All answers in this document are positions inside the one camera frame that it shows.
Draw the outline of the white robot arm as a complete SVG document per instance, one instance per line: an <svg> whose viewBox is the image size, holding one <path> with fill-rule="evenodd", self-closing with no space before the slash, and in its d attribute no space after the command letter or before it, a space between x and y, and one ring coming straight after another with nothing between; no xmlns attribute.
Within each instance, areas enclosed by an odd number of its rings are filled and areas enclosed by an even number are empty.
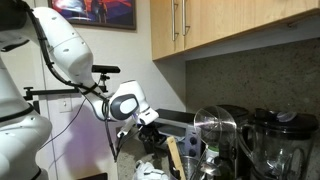
<svg viewBox="0 0 320 180"><path fill-rule="evenodd" d="M30 7L24 0L0 0L0 49L8 52L28 42L41 49L52 75L74 87L89 101L97 119L123 121L120 134L132 124L151 124L158 113L135 80L106 96L92 77L93 54L72 25L48 7ZM0 60L0 180L48 180L36 155L48 140L50 120L28 103Z"/></svg>

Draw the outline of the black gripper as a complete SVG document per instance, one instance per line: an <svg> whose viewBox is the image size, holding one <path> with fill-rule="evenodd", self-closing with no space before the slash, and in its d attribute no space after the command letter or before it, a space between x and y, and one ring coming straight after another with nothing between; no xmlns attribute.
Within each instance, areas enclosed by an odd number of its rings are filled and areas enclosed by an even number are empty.
<svg viewBox="0 0 320 180"><path fill-rule="evenodd" d="M142 142L145 152L151 154L155 151L155 146L164 139L164 136L158 132L155 125L146 125L140 127L138 139Z"/></svg>

